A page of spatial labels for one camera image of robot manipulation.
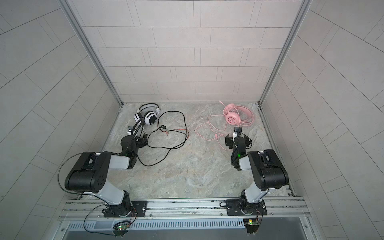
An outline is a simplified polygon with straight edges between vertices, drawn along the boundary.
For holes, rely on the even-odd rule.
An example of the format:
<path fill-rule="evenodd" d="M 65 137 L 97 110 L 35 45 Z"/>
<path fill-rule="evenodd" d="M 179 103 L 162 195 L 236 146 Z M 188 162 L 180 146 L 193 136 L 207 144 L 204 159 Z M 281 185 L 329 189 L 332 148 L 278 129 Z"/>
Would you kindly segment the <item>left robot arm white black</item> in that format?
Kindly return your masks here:
<path fill-rule="evenodd" d="M 147 135 L 125 136 L 121 140 L 122 152 L 83 152 L 68 173 L 66 191 L 90 195 L 102 200 L 105 218 L 144 217 L 148 202 L 131 201 L 129 193 L 118 189 L 108 180 L 109 170 L 131 170 L 138 158 L 138 150 L 148 144 Z"/>

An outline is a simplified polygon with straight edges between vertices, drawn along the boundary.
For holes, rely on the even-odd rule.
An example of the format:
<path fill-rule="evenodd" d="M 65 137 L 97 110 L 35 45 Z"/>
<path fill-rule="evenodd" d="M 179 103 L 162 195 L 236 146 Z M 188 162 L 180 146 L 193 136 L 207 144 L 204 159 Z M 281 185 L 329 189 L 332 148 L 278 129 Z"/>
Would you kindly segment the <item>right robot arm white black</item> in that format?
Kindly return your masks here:
<path fill-rule="evenodd" d="M 288 173 L 273 149 L 247 152 L 251 140 L 247 137 L 225 137 L 226 146 L 233 150 L 231 164 L 238 171 L 250 170 L 251 185 L 241 192 L 238 200 L 226 200 L 228 216 L 265 216 L 263 198 L 271 191 L 289 184 Z"/>

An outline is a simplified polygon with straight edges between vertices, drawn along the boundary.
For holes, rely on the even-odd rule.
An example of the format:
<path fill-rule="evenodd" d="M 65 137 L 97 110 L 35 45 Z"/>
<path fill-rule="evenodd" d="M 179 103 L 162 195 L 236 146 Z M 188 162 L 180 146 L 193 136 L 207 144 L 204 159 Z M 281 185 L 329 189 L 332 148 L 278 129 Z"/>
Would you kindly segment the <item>pink headphones with cable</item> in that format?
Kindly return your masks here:
<path fill-rule="evenodd" d="M 197 136 L 203 138 L 207 142 L 217 141 L 219 146 L 224 149 L 225 151 L 229 151 L 225 149 L 219 142 L 220 137 L 225 136 L 225 130 L 227 129 L 228 125 L 234 126 L 234 127 L 248 127 L 253 124 L 255 121 L 255 115 L 254 113 L 247 107 L 236 105 L 236 104 L 228 104 L 225 105 L 223 102 L 220 101 L 222 105 L 224 105 L 223 113 L 221 115 L 210 115 L 207 117 L 207 121 L 198 127 L 195 128 L 195 133 Z M 212 118 L 224 118 L 226 123 L 223 129 L 219 129 L 215 127 L 215 125 L 211 122 Z M 215 134 L 215 137 L 212 139 L 207 139 L 203 135 L 199 134 L 198 130 L 207 125 L 211 132 Z"/>

